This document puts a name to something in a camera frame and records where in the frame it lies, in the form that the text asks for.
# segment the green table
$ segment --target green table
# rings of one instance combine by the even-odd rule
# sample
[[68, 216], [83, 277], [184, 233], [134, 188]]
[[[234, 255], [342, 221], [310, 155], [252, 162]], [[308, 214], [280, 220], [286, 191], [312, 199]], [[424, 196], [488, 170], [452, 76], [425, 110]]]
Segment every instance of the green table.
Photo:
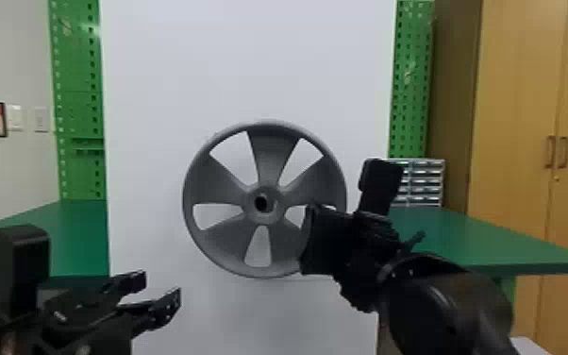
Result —
[[[390, 212], [404, 238], [426, 233], [417, 250], [497, 279], [521, 275], [568, 274], [568, 250], [439, 208], [395, 208]], [[105, 201], [65, 201], [0, 220], [0, 227], [31, 223], [51, 235], [51, 280], [70, 286], [109, 274]]]
[[512, 301], [515, 277], [568, 274], [568, 249], [445, 209], [412, 207], [389, 214], [402, 238], [422, 230], [417, 251], [441, 255], [494, 278]]
[[103, 279], [109, 274], [106, 201], [61, 201], [0, 220], [0, 227], [33, 224], [51, 236], [46, 287]]

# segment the hub hole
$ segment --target hub hole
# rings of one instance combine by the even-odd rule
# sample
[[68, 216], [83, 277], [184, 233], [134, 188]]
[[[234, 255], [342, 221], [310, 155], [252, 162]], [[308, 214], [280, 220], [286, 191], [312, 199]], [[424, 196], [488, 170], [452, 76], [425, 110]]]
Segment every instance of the hub hole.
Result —
[[266, 196], [261, 194], [258, 197], [256, 197], [256, 200], [254, 201], [255, 205], [256, 205], [256, 210], [264, 213], [267, 212], [269, 209], [269, 200], [266, 199]]

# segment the green pegboard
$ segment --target green pegboard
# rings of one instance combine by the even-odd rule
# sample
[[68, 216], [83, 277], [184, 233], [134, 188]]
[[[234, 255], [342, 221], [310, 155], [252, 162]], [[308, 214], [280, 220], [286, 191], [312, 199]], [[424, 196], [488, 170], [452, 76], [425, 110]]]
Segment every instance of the green pegboard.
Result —
[[433, 0], [396, 4], [390, 158], [425, 156]]
[[59, 194], [105, 199], [98, 0], [50, 0]]

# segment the gray wheel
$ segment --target gray wheel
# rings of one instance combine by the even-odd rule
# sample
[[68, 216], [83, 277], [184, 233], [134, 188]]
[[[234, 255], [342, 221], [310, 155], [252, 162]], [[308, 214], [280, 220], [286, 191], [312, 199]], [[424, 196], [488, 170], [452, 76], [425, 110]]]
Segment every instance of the gray wheel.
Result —
[[[227, 138], [246, 132], [258, 172], [258, 181], [242, 183], [211, 150]], [[297, 143], [304, 139], [322, 157], [286, 186], [282, 171]], [[209, 228], [195, 223], [194, 206], [230, 204], [242, 212]], [[299, 270], [298, 258], [306, 240], [300, 228], [285, 217], [288, 208], [320, 203], [345, 211], [346, 190], [342, 169], [328, 148], [300, 127], [278, 121], [238, 125], [216, 134], [194, 157], [183, 185], [183, 214], [193, 240], [220, 267], [249, 278], [269, 279]], [[271, 264], [248, 265], [244, 260], [257, 227], [269, 231]]]

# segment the white wall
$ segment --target white wall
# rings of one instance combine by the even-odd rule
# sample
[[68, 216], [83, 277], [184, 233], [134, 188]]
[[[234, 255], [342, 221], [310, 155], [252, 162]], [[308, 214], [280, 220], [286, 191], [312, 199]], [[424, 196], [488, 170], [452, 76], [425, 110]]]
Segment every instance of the white wall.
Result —
[[0, 0], [0, 101], [25, 110], [25, 130], [0, 139], [0, 218], [58, 200], [55, 137], [30, 119], [53, 114], [47, 20], [43, 0]]
[[258, 118], [319, 136], [350, 206], [365, 158], [386, 155], [394, 1], [102, 0], [110, 268], [142, 268], [158, 296], [183, 287], [145, 354], [340, 355], [376, 348], [376, 317], [327, 279], [243, 279], [186, 230], [181, 188], [216, 131]]

